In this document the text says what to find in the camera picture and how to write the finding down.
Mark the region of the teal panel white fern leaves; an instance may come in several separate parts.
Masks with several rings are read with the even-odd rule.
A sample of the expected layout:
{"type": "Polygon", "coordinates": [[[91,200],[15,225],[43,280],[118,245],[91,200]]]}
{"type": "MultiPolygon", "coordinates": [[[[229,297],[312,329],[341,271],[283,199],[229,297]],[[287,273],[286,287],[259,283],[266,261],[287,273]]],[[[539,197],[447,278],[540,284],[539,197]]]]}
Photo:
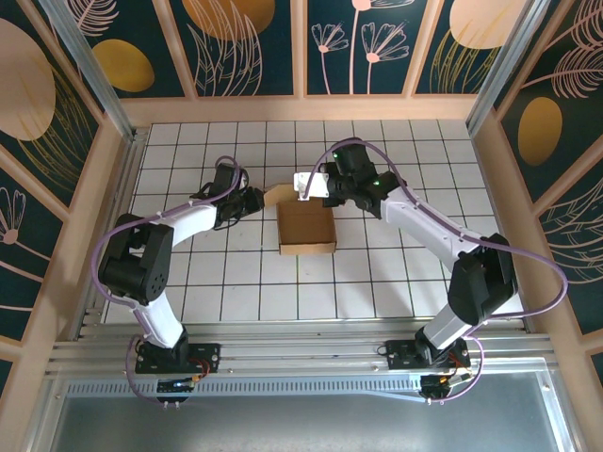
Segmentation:
{"type": "Polygon", "coordinates": [[[603,330],[603,157],[538,215],[579,330],[603,330]]]}

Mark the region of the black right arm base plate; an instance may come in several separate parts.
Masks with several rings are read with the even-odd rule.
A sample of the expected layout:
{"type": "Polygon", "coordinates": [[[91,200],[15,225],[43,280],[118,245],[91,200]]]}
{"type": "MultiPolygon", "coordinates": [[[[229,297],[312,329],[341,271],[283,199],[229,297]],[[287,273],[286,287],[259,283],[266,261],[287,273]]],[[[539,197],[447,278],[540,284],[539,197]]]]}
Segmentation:
{"type": "Polygon", "coordinates": [[[454,370],[468,368],[470,356],[464,339],[436,349],[418,340],[390,340],[385,342],[385,357],[390,370],[454,370]]]}

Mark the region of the aluminium frame rails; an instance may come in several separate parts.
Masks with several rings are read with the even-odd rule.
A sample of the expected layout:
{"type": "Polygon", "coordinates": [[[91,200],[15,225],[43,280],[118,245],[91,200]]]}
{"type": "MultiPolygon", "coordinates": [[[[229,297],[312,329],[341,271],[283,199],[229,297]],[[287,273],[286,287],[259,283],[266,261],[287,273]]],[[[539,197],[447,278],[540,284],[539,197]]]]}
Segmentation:
{"type": "MultiPolygon", "coordinates": [[[[272,377],[382,374],[387,362],[379,346],[411,339],[424,319],[338,319],[189,324],[193,343],[220,344],[222,376],[272,377]]],[[[137,327],[84,326],[72,342],[53,345],[45,376],[120,377],[128,341],[137,327]]],[[[544,333],[529,333],[516,321],[491,322],[476,334],[485,350],[487,373],[523,372],[558,360],[544,333]]]]}

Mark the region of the teal panel peach circle gold lines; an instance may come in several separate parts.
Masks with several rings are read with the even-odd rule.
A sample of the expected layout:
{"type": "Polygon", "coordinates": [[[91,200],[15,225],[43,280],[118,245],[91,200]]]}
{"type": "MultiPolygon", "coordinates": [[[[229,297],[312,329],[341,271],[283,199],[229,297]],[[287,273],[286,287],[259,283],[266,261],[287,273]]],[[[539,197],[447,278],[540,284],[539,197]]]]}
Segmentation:
{"type": "Polygon", "coordinates": [[[415,95],[476,95],[527,0],[443,0],[415,95]]]}

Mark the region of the large teal panel gold oval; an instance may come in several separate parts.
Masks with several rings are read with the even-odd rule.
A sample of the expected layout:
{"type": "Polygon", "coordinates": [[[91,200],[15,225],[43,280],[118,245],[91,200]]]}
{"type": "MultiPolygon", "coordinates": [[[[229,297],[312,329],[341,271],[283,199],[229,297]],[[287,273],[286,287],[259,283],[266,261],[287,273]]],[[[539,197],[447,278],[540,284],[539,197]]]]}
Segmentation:
{"type": "Polygon", "coordinates": [[[573,0],[501,125],[533,202],[603,135],[603,0],[573,0]]]}

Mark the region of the teal wall panel white flowers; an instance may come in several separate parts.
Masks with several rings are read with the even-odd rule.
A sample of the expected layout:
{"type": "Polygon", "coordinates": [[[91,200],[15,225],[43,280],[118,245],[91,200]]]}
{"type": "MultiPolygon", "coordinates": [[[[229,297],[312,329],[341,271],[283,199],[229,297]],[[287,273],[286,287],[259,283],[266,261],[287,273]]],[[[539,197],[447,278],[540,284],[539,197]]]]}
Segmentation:
{"type": "Polygon", "coordinates": [[[401,94],[427,5],[307,0],[307,93],[401,94]]]}

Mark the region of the teal panel orange circle leaves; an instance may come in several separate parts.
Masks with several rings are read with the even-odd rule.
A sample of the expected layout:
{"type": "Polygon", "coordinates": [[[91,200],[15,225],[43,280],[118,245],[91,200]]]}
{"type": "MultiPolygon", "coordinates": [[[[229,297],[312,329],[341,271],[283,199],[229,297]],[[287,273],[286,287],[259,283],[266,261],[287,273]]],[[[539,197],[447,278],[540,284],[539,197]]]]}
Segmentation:
{"type": "Polygon", "coordinates": [[[290,0],[170,0],[199,97],[291,95],[290,0]]]}

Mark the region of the grey metal sheet tray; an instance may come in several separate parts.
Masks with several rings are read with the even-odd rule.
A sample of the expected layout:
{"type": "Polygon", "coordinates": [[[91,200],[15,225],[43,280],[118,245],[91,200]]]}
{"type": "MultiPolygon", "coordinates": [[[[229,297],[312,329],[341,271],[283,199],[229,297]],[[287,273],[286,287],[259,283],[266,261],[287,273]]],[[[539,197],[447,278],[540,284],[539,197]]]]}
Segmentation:
{"type": "Polygon", "coordinates": [[[26,452],[586,452],[545,370],[491,373],[445,403],[380,395],[192,397],[53,379],[26,452]]]}

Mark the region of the large teal panel peach circle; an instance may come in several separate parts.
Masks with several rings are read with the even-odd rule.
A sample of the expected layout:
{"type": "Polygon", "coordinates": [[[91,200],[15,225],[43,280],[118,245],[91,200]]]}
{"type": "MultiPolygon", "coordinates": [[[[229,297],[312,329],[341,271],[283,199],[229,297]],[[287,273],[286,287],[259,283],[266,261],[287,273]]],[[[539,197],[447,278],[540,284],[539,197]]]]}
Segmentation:
{"type": "Polygon", "coordinates": [[[0,0],[0,146],[69,206],[98,121],[16,0],[0,0]]]}

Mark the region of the brown cardboard box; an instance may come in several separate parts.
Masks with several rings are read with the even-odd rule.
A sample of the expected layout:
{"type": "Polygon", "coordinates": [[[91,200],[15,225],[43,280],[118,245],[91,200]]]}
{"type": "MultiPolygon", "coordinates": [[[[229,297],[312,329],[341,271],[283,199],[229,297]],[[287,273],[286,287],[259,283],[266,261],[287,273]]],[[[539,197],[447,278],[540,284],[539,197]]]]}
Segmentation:
{"type": "Polygon", "coordinates": [[[299,201],[292,185],[276,185],[264,194],[264,207],[276,208],[279,252],[300,256],[335,253],[334,213],[320,199],[299,201]]]}

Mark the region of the teal panel single white flower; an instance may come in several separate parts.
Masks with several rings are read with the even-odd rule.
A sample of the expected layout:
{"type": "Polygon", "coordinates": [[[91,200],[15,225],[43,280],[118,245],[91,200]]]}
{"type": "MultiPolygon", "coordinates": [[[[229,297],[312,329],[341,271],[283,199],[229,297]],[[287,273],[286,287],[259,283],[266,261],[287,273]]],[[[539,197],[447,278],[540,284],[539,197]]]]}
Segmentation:
{"type": "Polygon", "coordinates": [[[0,341],[25,339],[66,218],[63,202],[0,144],[0,341]]]}

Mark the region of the aluminium side rail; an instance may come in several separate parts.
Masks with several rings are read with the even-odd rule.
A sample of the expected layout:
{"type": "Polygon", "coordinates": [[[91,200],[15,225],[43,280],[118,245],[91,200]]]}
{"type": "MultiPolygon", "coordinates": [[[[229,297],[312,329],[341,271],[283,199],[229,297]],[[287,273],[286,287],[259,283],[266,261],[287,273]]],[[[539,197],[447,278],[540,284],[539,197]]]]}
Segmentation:
{"type": "Polygon", "coordinates": [[[93,284],[92,276],[98,266],[91,267],[92,255],[103,235],[114,228],[117,218],[130,209],[149,132],[149,127],[137,128],[132,141],[120,145],[120,158],[116,160],[107,184],[99,217],[91,236],[86,273],[82,274],[77,310],[68,334],[70,340],[79,338],[79,331],[86,325],[89,317],[93,326],[98,325],[102,318],[105,302],[93,284]]]}
{"type": "Polygon", "coordinates": [[[530,197],[502,126],[496,120],[485,121],[473,144],[501,234],[514,247],[540,252],[542,238],[530,197]]]}

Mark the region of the teal panel feather gold oval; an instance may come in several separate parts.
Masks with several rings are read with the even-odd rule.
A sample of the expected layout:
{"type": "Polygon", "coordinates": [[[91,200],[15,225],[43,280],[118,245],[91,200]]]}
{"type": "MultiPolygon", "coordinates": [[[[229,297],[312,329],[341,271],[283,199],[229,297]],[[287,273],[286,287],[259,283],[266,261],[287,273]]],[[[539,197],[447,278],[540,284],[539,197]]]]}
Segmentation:
{"type": "Polygon", "coordinates": [[[121,99],[184,95],[153,0],[65,0],[121,99]]]}

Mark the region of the aluminium corner post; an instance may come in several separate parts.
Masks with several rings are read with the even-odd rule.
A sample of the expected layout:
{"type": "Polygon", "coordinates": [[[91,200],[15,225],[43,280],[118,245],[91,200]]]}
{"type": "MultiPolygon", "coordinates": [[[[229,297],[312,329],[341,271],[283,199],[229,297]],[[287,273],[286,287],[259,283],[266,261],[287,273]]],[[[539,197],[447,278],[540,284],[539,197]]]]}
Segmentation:
{"type": "Polygon", "coordinates": [[[519,60],[527,52],[538,27],[545,21],[546,14],[555,11],[558,0],[528,0],[522,7],[508,39],[502,45],[494,64],[486,75],[478,97],[465,121],[467,133],[473,139],[505,83],[511,78],[519,60]]]}
{"type": "Polygon", "coordinates": [[[132,126],[122,108],[120,100],[109,84],[103,69],[94,56],[90,45],[68,10],[63,0],[39,0],[49,20],[55,25],[70,55],[79,64],[83,75],[90,83],[92,91],[105,109],[122,138],[131,144],[136,129],[132,126]]]}

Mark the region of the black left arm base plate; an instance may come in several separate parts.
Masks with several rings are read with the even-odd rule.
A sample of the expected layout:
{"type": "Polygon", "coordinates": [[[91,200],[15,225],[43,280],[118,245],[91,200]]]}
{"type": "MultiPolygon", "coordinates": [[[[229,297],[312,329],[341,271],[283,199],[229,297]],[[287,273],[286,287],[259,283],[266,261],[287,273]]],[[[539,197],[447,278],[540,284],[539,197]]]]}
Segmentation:
{"type": "Polygon", "coordinates": [[[138,375],[176,375],[217,373],[219,344],[179,344],[162,348],[143,342],[136,347],[135,373],[138,375]]]}

